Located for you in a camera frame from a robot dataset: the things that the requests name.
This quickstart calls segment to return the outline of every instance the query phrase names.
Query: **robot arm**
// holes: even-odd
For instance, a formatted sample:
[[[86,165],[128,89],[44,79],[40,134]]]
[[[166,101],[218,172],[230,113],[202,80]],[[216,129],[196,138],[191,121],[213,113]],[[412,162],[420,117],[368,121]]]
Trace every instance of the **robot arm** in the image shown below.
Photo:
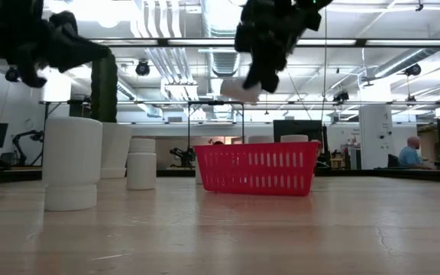
[[[27,156],[23,153],[23,150],[21,149],[20,146],[20,139],[22,137],[26,137],[26,136],[30,136],[30,139],[32,141],[40,141],[42,142],[44,139],[44,132],[43,131],[35,131],[35,130],[31,130],[28,132],[24,132],[21,134],[17,134],[13,137],[13,145],[15,146],[16,150],[18,151],[18,155],[19,158],[17,159],[18,165],[20,166],[24,166],[27,162]]]
[[[181,167],[192,167],[191,164],[195,158],[195,152],[192,148],[189,148],[188,150],[181,150],[179,148],[174,148],[169,151],[171,154],[178,156],[181,159]]]
[[[108,56],[109,48],[78,35],[74,15],[64,11],[41,19],[44,0],[0,0],[0,59],[11,68],[8,81],[41,88],[46,80],[35,67],[49,65],[61,73]]]
[[[286,67],[286,58],[306,29],[317,31],[322,17],[318,11],[332,0],[247,0],[235,35],[237,52],[250,53],[252,64],[244,89],[261,84],[274,92]]]

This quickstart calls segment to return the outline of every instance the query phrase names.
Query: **blue shirt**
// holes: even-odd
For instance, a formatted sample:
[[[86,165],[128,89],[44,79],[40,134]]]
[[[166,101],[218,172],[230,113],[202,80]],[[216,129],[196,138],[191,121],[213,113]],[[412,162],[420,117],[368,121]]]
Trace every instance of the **blue shirt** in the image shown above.
[[[417,150],[411,147],[405,147],[400,151],[398,163],[401,167],[408,167],[416,164],[422,164]]]

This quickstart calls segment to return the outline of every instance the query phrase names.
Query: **workbench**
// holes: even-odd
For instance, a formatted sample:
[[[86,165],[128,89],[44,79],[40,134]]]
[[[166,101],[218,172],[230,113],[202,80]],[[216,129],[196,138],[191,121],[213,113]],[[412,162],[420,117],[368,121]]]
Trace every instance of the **workbench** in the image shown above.
[[[0,184],[0,274],[440,274],[440,183],[315,178],[308,197],[98,184],[44,212],[41,182]]]

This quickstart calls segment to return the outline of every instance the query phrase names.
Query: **person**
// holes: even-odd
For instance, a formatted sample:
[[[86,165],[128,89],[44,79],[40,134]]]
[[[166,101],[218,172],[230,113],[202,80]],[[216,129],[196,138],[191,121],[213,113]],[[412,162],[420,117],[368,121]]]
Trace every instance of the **person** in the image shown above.
[[[424,165],[417,150],[420,148],[420,139],[418,137],[409,137],[406,140],[407,146],[400,151],[398,156],[398,163],[401,167],[411,169],[430,170],[430,167]]]

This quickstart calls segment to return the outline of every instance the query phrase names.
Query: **red plastic basket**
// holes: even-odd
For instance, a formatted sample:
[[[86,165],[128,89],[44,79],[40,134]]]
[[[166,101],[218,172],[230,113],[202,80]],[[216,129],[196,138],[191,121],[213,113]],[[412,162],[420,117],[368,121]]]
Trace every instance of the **red plastic basket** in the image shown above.
[[[318,142],[196,146],[207,191],[307,196]]]

